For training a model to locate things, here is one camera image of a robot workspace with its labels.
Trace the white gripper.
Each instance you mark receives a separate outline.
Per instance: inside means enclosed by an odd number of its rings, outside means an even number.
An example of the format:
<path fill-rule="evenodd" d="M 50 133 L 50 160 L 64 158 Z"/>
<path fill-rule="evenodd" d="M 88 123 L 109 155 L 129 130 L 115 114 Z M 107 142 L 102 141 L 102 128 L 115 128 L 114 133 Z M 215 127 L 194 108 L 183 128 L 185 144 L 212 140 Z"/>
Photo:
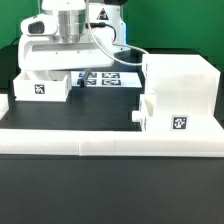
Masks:
<path fill-rule="evenodd" d="M 91 68 L 113 64 L 90 35 L 84 35 L 80 42 L 66 44 L 55 43 L 49 36 L 23 35 L 19 42 L 18 62 L 22 70 L 32 71 L 86 68 L 81 88 L 87 86 Z"/>

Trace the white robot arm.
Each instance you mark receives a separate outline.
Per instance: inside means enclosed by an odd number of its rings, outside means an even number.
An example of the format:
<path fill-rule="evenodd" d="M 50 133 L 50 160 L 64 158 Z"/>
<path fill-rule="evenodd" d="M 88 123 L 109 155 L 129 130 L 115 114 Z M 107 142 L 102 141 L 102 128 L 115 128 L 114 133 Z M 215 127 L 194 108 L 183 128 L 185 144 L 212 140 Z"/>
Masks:
<path fill-rule="evenodd" d="M 29 75 L 110 67 L 130 52 L 121 15 L 128 0 L 42 0 L 21 22 L 18 64 Z"/>

